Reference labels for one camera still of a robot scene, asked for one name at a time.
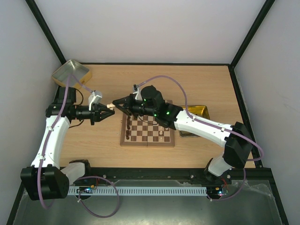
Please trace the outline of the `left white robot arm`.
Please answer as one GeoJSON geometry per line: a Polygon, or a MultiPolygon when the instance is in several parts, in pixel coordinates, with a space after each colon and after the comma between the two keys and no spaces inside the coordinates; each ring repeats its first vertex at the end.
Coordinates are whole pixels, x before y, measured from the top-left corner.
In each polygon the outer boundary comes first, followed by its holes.
{"type": "Polygon", "coordinates": [[[90,163],[86,159],[73,160],[60,168],[60,155],[71,121],[89,120],[92,125],[115,111],[103,104],[51,104],[46,110],[45,133],[35,159],[21,171],[22,183],[31,200],[63,199],[69,186],[78,178],[88,175],[90,163]]]}

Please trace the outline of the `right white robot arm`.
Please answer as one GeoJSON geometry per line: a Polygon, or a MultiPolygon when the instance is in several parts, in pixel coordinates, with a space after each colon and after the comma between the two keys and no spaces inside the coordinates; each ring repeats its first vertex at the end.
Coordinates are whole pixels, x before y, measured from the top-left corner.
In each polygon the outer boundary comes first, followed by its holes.
{"type": "Polygon", "coordinates": [[[205,168],[205,180],[211,184],[232,168],[243,169],[252,149],[252,140],[244,124],[221,124],[192,114],[186,107],[164,100],[152,85],[142,90],[136,87],[134,93],[114,100],[106,108],[117,108],[128,116],[152,116],[162,127],[189,132],[223,147],[223,153],[212,158],[205,168]]]}

